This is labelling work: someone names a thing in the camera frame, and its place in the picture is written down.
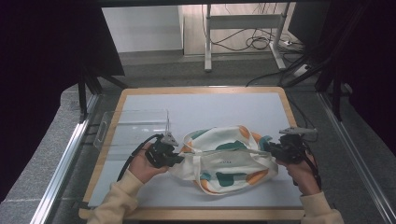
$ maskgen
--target gray floor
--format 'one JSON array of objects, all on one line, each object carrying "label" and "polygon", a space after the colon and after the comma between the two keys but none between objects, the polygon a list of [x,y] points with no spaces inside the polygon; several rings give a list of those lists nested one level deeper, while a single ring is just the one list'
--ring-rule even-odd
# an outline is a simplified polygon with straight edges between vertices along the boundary
[{"label": "gray floor", "polygon": [[[177,52],[135,55],[121,54],[126,77],[119,80],[133,87],[162,86],[244,86],[254,77],[276,71],[270,54],[235,55],[214,58],[212,73],[204,71],[203,57],[182,57]],[[275,86],[279,77],[266,77],[252,85]],[[288,96],[309,117],[319,130],[314,150],[323,179],[323,189],[332,207],[341,211],[346,223],[385,223],[372,196],[349,158],[346,148],[335,133],[318,95],[313,89],[316,78],[311,77],[294,88],[287,89]],[[52,207],[48,223],[84,223],[78,217],[80,202],[90,180],[99,150],[92,145],[101,115],[114,110],[121,89],[105,80],[100,96],[100,107],[95,119],[84,135],[57,200]],[[396,204],[396,159],[381,139],[342,99],[343,124],[359,149],[375,180],[386,193],[391,204]],[[62,105],[49,127],[36,154],[25,168],[7,198],[0,204],[0,223],[29,223],[61,159],[72,132],[78,123],[78,89],[72,87],[62,95]],[[293,107],[299,125],[304,119]],[[298,223],[298,221],[271,221],[269,223]]]}]

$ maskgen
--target hand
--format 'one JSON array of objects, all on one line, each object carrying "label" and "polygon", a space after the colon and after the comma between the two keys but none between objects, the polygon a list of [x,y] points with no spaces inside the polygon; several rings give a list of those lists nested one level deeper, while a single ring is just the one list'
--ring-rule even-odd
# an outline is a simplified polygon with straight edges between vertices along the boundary
[{"label": "hand", "polygon": [[164,166],[161,168],[155,168],[146,158],[146,150],[149,149],[151,143],[146,143],[139,153],[134,157],[134,159],[129,164],[128,170],[136,176],[143,184],[149,182],[149,180],[158,174],[165,173],[169,167]]},{"label": "hand", "polygon": [[[314,157],[312,155],[306,154],[306,156],[314,163]],[[286,164],[283,161],[276,160],[276,163],[286,167],[288,174],[297,183],[298,188],[303,195],[320,193],[318,183],[306,161],[302,161],[299,164]]]}]

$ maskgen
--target white wall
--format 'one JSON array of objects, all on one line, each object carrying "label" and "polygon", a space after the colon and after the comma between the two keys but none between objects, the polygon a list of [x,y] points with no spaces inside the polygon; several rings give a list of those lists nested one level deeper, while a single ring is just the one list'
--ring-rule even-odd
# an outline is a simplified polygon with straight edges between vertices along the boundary
[{"label": "white wall", "polygon": [[102,10],[118,52],[183,49],[179,6]]}]

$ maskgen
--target patterned bag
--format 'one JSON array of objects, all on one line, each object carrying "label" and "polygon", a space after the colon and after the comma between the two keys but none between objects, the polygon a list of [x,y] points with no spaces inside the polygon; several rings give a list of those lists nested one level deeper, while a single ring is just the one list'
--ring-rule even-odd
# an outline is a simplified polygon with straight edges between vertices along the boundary
[{"label": "patterned bag", "polygon": [[260,150],[260,139],[244,126],[189,133],[179,154],[184,161],[169,172],[213,195],[266,181],[277,175],[277,164],[271,153]]}]

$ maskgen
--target person's left hand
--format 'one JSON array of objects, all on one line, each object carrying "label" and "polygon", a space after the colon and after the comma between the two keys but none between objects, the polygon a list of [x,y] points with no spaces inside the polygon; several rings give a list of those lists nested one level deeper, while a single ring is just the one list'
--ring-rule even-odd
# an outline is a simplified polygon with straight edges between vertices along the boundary
[{"label": "person's left hand", "polygon": [[146,143],[139,153],[134,157],[134,159],[129,164],[128,170],[136,176],[143,184],[149,182],[149,180],[158,174],[165,173],[169,167],[164,166],[161,168],[155,168],[146,158],[146,150],[149,149],[151,143]]}]

